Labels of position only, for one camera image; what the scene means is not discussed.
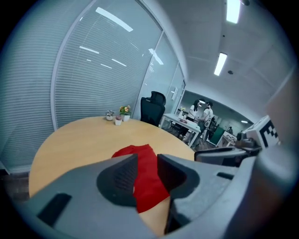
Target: white ceiling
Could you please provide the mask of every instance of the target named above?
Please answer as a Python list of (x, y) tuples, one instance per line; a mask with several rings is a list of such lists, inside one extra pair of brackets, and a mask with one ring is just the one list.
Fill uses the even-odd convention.
[[(226, 0), (157, 2), (182, 45), (187, 90), (219, 101), (252, 121), (264, 116), (266, 103), (296, 64), (288, 39), (273, 16), (254, 0), (247, 7), (241, 5), (237, 24), (226, 21)], [(220, 52), (228, 58), (216, 76)]]

